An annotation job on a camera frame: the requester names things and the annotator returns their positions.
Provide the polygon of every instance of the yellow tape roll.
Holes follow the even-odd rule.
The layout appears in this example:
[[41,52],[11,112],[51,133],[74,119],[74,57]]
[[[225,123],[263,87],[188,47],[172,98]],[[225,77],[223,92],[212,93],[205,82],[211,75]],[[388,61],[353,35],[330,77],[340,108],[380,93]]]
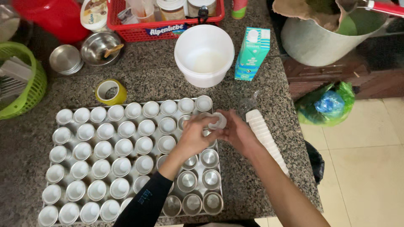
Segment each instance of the yellow tape roll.
[[[113,87],[118,87],[116,95],[112,99],[105,99],[105,94]],[[127,95],[128,93],[126,88],[124,88],[122,84],[115,79],[104,80],[99,83],[95,89],[95,97],[97,100],[107,105],[123,104]]]

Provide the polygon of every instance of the metal baking tray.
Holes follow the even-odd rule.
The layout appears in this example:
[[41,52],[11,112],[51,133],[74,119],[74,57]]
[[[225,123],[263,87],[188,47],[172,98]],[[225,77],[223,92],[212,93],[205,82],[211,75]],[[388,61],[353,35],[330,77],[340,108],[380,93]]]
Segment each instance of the metal baking tray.
[[[173,100],[173,101],[175,101],[175,102],[178,104],[178,102],[179,102],[180,100],[179,100],[179,99],[176,99],[176,100]],[[157,103],[158,103],[159,105],[161,105],[161,103],[163,103],[163,102],[164,102],[164,101],[157,101]],[[104,107],[106,110],[108,110],[111,106],[103,106],[103,107]],[[213,113],[213,107],[212,107],[208,112],[209,112],[209,113]],[[135,197],[136,193],[135,193],[134,190],[133,190],[133,182],[136,180],[136,178],[137,178],[138,176],[140,176],[140,174],[135,170],[135,168],[134,168],[134,163],[135,163],[135,160],[136,160],[139,156],[141,156],[141,155],[139,155],[139,154],[135,151],[135,141],[137,141],[139,138],[142,137],[142,136],[139,134],[139,132],[138,132],[138,126],[139,126],[139,123],[140,123],[141,121],[143,121],[143,120],[145,120],[145,119],[150,119],[150,120],[152,120],[152,121],[155,123],[155,125],[156,125],[156,130],[154,131],[154,133],[153,133],[152,135],[149,136],[149,138],[151,138],[151,140],[153,141],[153,149],[151,150],[150,153],[147,154],[147,155],[149,155],[149,156],[153,159],[153,161],[154,161],[153,170],[151,171],[151,173],[147,174],[147,176],[150,176],[150,177],[151,177],[151,176],[157,171],[157,165],[156,165],[156,164],[157,164],[157,160],[159,159],[160,156],[164,155],[164,154],[160,153],[160,151],[159,151],[158,148],[157,148],[157,142],[158,142],[158,140],[159,140],[162,136],[164,136],[164,135],[160,132],[160,130],[158,129],[158,127],[157,127],[159,121],[160,121],[161,119],[163,119],[163,118],[170,117],[170,118],[174,119],[175,122],[177,123],[177,122],[178,122],[178,119],[179,119],[181,116],[183,116],[183,115],[196,115],[196,114],[200,114],[200,113],[201,113],[201,112],[198,111],[196,108],[195,108],[195,109],[193,110],[193,112],[190,113],[190,114],[184,114],[184,113],[182,113],[179,109],[177,109],[177,112],[175,112],[175,114],[173,114],[173,115],[171,115],[171,116],[165,116],[165,115],[163,115],[163,114],[161,113],[161,111],[160,111],[159,114],[158,114],[157,116],[153,117],[153,118],[147,118],[147,117],[145,117],[143,114],[141,114],[139,117],[137,117],[137,118],[135,118],[135,119],[129,119],[129,118],[127,118],[126,116],[124,116],[122,119],[120,119],[119,121],[116,121],[116,122],[113,122],[113,121],[109,120],[108,118],[106,118],[104,121],[102,121],[102,122],[100,122],[100,123],[94,123],[94,122],[91,122],[90,120],[87,121],[86,123],[92,124],[96,130],[97,130],[97,128],[98,128],[100,125],[102,125],[102,124],[104,124],[104,123],[111,123],[111,124],[114,126],[114,128],[115,128],[116,131],[118,131],[118,126],[119,126],[121,123],[125,122],[125,121],[132,121],[132,122],[135,124],[135,126],[136,126],[136,133],[135,133],[132,137],[129,137],[129,138],[128,138],[129,140],[131,140],[134,149],[133,149],[132,152],[126,157],[126,158],[128,158],[128,159],[131,161],[132,168],[131,168],[131,171],[129,172],[129,174],[123,177],[123,178],[125,178],[126,180],[128,180],[128,182],[129,182],[129,184],[130,184],[130,187],[131,187],[131,188],[130,188],[130,190],[129,190],[129,193],[128,193],[124,198],[118,199],[118,200],[115,199],[115,198],[113,198],[109,193],[107,193],[107,195],[108,195],[107,198],[103,198],[103,199],[101,199],[100,201],[97,201],[96,203],[98,203],[98,204],[100,205],[100,207],[101,207],[101,205],[103,204],[103,202],[105,202],[106,200],[112,199],[112,200],[116,200],[116,201],[121,205],[122,202],[123,202],[125,199],[130,198],[130,197]],[[60,127],[62,127],[62,126],[63,126],[63,127],[67,127],[67,128],[69,128],[74,134],[76,134],[78,128],[79,128],[81,125],[82,125],[82,124],[79,124],[79,123],[76,123],[76,122],[75,122],[75,123],[67,123],[67,124],[65,124],[65,125],[59,125],[59,124],[58,124],[58,128],[60,128]],[[170,135],[171,135],[172,137],[174,137],[174,139],[176,140],[176,142],[179,141],[179,139],[180,139],[180,137],[181,137],[181,135],[182,135],[182,131],[178,129],[178,125],[177,125],[177,128],[175,129],[175,131],[174,131],[172,134],[170,134]],[[118,133],[116,133],[116,135],[115,135],[114,137],[108,139],[108,141],[111,143],[111,145],[112,145],[113,147],[115,147],[115,144],[116,144],[120,139],[122,139],[122,138],[118,135]],[[94,146],[95,146],[97,143],[99,143],[100,141],[102,141],[102,140],[99,139],[97,136],[95,136],[94,138],[92,138],[92,139],[90,139],[90,140],[88,140],[88,141],[86,141],[86,142],[88,142],[88,143],[92,146],[92,148],[94,148]],[[69,142],[69,143],[66,143],[66,144],[63,144],[63,145],[64,145],[66,148],[68,148],[68,149],[70,149],[71,151],[73,151],[73,148],[74,148],[77,144],[79,144],[79,143],[81,143],[81,142],[82,142],[82,141],[80,141],[80,140],[77,138],[77,136],[76,136],[73,142]],[[216,150],[217,153],[220,155],[219,147],[218,147],[217,141],[215,142],[215,145],[214,145],[213,147],[211,147],[211,149]],[[117,155],[115,152],[112,152],[112,154],[111,154],[108,158],[106,158],[106,160],[108,160],[109,163],[112,165],[112,162],[113,162],[114,160],[116,160],[117,158],[119,158],[118,155]],[[90,165],[92,165],[92,164],[94,164],[97,160],[98,160],[98,159],[97,159],[94,155],[91,155],[91,157],[89,157],[89,158],[86,160],[86,162],[88,162]],[[72,166],[74,163],[76,163],[76,162],[77,162],[77,160],[74,159],[74,157],[73,157],[73,155],[72,155],[68,160],[64,160],[64,161],[62,161],[60,164],[63,165],[63,166],[65,166],[65,167],[67,167],[67,168],[70,170],[71,166]],[[217,192],[217,193],[219,193],[219,194],[223,197],[222,184],[221,184],[221,183],[220,183],[219,188],[217,188],[217,189],[215,189],[215,190],[209,190],[209,189],[207,189],[207,188],[203,185],[203,183],[202,183],[202,174],[203,174],[204,171],[206,171],[206,170],[208,170],[208,169],[214,169],[214,170],[216,170],[216,171],[218,171],[218,172],[220,173],[220,161],[219,161],[219,164],[218,164],[216,167],[214,167],[214,168],[206,168],[205,166],[202,165],[201,160],[200,160],[200,154],[198,154],[198,164],[197,164],[197,166],[192,170],[192,172],[195,173],[196,176],[197,176],[197,178],[198,178],[198,183],[197,183],[196,188],[195,188],[193,191],[189,192],[189,193],[182,192],[182,191],[178,188],[178,185],[177,185],[177,177],[179,176],[179,174],[180,174],[181,172],[184,171],[184,169],[181,168],[181,169],[179,170],[179,172],[177,173],[175,179],[174,179],[174,189],[173,189],[172,192],[169,193],[168,195],[175,195],[175,196],[177,196],[177,197],[181,200],[181,202],[183,201],[183,199],[184,199],[184,197],[185,197],[186,195],[192,194],[192,193],[193,193],[193,194],[197,194],[201,199],[203,199],[203,196],[205,195],[205,193],[206,193],[207,191],[208,191],[208,192],[211,192],[211,191]],[[117,177],[112,174],[112,171],[110,171],[110,173],[107,175],[107,177],[105,177],[105,178],[102,179],[102,180],[105,181],[107,184],[111,184],[112,181],[114,181],[116,178],[117,178]],[[96,179],[91,175],[91,173],[90,173],[89,175],[87,175],[84,179],[82,179],[82,181],[84,181],[87,186],[89,186],[89,185],[90,185],[93,181],[95,181],[95,180],[96,180]],[[71,173],[69,173],[69,174],[67,175],[67,177],[63,178],[63,179],[62,179],[60,182],[58,182],[57,184],[60,185],[60,186],[62,186],[62,187],[64,187],[64,188],[66,188],[66,187],[67,187],[71,182],[73,182],[73,181],[74,181],[74,179],[73,179]],[[82,199],[80,199],[79,201],[75,202],[75,203],[77,203],[79,206],[80,206],[80,205],[83,206],[83,205],[86,204],[87,202],[92,202],[92,200],[90,200],[90,198],[87,196],[87,192],[86,192],[86,194],[84,195],[84,197],[83,197]],[[207,214],[207,213],[204,211],[204,209],[202,208],[202,211],[201,211],[198,215],[208,215],[208,214]],[[184,212],[183,209],[181,208],[181,213],[180,213],[178,216],[187,216],[187,215],[185,214],[185,212]],[[161,214],[160,214],[159,217],[166,217],[166,215],[164,215],[163,212],[161,212]],[[98,220],[97,220],[95,223],[100,223],[100,222],[103,222],[103,221],[102,221],[101,217],[98,217]],[[59,219],[58,219],[58,220],[56,221],[56,223],[54,224],[54,226],[61,226],[61,225],[62,225],[62,224],[59,222]]]

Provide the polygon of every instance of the black sleeve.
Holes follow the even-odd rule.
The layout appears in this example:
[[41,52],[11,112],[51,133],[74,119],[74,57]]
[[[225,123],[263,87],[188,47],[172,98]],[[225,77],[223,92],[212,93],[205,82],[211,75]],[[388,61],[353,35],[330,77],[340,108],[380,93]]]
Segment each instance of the black sleeve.
[[114,227],[153,227],[163,209],[172,184],[172,181],[163,177],[159,172],[153,174],[119,215]]

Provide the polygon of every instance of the red plastic basket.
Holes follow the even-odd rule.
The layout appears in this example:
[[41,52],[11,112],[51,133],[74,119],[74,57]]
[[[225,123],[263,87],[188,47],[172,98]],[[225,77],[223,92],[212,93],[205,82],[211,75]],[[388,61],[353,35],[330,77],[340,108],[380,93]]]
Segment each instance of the red plastic basket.
[[[120,19],[117,17],[118,13],[126,8],[125,0],[108,0],[108,20],[107,25],[110,29],[115,30],[125,41],[127,42],[139,42],[149,40],[163,40],[163,39],[177,39],[180,34],[173,34],[167,32],[158,36],[151,36],[147,34],[145,29],[155,29],[169,25],[180,25],[188,23],[190,25],[198,24],[198,19],[186,19],[177,21],[159,21],[150,23],[138,23],[123,25]],[[225,17],[223,0],[217,0],[216,4],[216,16],[209,17],[207,23],[216,23],[219,25],[219,21]]]

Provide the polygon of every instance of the person's right hand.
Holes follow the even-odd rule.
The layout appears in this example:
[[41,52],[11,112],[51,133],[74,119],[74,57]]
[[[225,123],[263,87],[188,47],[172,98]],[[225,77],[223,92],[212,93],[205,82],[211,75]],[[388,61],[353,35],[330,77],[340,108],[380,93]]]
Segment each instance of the person's right hand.
[[219,135],[219,139],[229,142],[246,158],[250,158],[252,152],[257,150],[257,148],[263,147],[251,128],[237,116],[234,109],[229,111],[218,109],[216,111],[223,114],[227,119],[226,128]]

